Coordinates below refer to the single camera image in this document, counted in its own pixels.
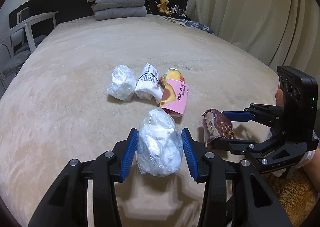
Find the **clear bag of white tissue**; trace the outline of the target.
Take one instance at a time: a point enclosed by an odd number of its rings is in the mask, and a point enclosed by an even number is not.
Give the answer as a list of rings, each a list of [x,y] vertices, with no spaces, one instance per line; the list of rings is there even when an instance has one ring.
[[[136,160],[141,174],[165,177],[180,170],[182,137],[165,111],[159,107],[149,111],[138,133]]]

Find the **pink snack box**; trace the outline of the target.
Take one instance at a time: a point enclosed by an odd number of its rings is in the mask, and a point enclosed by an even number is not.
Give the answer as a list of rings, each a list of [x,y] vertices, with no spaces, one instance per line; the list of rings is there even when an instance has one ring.
[[[185,112],[188,93],[189,86],[187,84],[179,80],[167,79],[159,107],[172,118],[181,117]]]

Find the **blue patterned sheet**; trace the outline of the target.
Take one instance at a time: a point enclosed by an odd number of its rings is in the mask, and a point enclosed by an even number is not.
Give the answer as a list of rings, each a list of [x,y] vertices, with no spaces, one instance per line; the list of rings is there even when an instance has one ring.
[[[172,17],[163,17],[163,19],[166,19],[170,22],[173,22],[173,23],[176,23],[178,25],[181,25],[181,26],[184,26],[184,27],[187,27],[187,28],[196,28],[196,29],[199,29],[201,31],[204,31],[204,32],[207,32],[207,33],[210,33],[212,35],[215,35],[214,31],[206,26],[206,25],[203,25],[199,22],[195,22],[195,21],[192,21],[192,20],[186,20],[186,19],[177,19],[177,18],[172,18]]]

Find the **brown snack wrapper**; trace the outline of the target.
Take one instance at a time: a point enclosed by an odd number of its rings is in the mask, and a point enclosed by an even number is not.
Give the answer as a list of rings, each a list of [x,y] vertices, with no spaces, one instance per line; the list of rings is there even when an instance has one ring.
[[[214,142],[219,138],[235,139],[233,124],[220,111],[209,109],[202,116],[204,145],[208,150],[214,149]]]

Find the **white side table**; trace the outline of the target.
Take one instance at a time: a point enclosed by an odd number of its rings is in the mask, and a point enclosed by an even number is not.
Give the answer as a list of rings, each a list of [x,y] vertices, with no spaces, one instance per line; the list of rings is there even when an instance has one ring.
[[[53,20],[53,26],[54,28],[56,27],[56,18],[55,15],[58,14],[58,11],[55,12],[48,12],[48,13],[43,13],[40,15],[35,15],[27,18],[26,20],[18,23],[16,26],[11,28],[8,32],[6,32],[2,37],[1,37],[1,44],[5,42],[5,40],[17,31],[24,29],[25,34],[27,36],[27,42],[30,48],[31,53],[33,53],[36,49],[35,42],[34,42],[34,37],[33,37],[33,32],[31,26],[42,22],[47,19],[52,19]]]

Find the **brown fuzzy rug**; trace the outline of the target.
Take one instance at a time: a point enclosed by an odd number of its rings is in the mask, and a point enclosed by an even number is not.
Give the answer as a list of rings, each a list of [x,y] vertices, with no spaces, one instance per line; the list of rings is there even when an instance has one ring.
[[[317,201],[317,191],[303,169],[296,169],[288,179],[281,179],[272,173],[263,175],[293,226],[300,226]]]

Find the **white printed paper wrapper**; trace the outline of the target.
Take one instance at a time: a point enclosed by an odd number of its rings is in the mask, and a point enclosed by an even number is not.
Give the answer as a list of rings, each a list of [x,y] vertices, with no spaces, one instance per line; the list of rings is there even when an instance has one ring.
[[[157,104],[160,103],[163,90],[159,83],[159,72],[151,64],[146,63],[135,88],[135,94],[139,99],[152,100],[155,98]]]

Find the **small white plastic bag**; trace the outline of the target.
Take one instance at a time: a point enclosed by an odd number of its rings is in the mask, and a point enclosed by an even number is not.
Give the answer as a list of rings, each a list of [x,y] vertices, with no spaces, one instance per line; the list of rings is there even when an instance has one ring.
[[[118,65],[111,74],[107,93],[124,102],[131,100],[137,85],[135,73],[126,65]]]

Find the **grey cushioned chair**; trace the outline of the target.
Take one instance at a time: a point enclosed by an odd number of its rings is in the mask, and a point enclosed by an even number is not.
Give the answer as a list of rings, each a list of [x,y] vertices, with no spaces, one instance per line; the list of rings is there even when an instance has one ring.
[[[24,32],[1,42],[1,90],[4,92],[31,55]]]

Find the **brown teddy bear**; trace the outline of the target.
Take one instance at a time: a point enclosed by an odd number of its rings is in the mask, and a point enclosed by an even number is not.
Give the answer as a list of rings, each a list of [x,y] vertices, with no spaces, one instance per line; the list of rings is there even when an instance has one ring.
[[[157,5],[159,13],[169,13],[169,8],[167,7],[168,3],[168,0],[159,0],[159,4]]]

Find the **folded grey quilt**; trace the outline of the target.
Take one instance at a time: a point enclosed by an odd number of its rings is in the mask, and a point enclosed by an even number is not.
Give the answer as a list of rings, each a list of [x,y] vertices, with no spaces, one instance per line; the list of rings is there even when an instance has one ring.
[[[145,0],[96,0],[91,8],[96,20],[145,17]]]

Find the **bottles on nightstand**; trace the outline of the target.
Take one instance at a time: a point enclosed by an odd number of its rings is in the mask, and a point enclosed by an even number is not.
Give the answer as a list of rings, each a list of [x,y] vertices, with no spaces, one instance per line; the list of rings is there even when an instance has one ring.
[[[170,8],[170,12],[179,16],[184,16],[185,15],[185,11],[183,9],[179,8],[179,5],[173,5]]]

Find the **beige plush bed blanket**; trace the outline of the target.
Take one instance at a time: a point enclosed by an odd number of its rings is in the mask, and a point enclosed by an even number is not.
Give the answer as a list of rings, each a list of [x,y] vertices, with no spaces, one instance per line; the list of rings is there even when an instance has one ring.
[[[202,141],[202,115],[274,104],[278,76],[236,46],[158,16],[58,25],[1,98],[1,197],[27,226],[63,167],[97,158],[139,128],[160,131],[147,147],[175,172],[116,185],[124,226],[196,226],[202,184],[168,142],[188,128]]]

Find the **cream curtain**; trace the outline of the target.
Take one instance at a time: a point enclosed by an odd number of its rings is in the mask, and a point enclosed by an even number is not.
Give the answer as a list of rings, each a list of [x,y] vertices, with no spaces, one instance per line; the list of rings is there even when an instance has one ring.
[[[287,65],[319,77],[316,0],[190,0],[187,14],[271,69]]]

